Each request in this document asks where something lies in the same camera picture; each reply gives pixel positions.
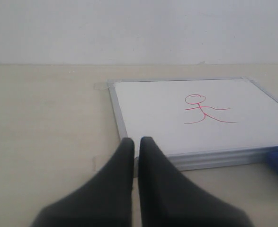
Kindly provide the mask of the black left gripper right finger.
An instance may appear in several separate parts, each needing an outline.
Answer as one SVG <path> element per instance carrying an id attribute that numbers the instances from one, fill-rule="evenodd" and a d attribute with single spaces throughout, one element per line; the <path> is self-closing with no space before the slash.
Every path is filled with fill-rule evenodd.
<path id="1" fill-rule="evenodd" d="M 123 138 L 105 166 L 90 180 L 88 193 L 89 227 L 130 227 L 134 142 Z"/>

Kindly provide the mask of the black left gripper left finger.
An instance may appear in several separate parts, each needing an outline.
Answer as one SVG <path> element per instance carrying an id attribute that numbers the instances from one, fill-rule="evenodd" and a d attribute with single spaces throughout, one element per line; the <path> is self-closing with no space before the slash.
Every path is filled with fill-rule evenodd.
<path id="1" fill-rule="evenodd" d="M 82 187 L 43 208 L 33 227 L 130 227 L 134 142 L 123 138 L 111 159 Z"/>

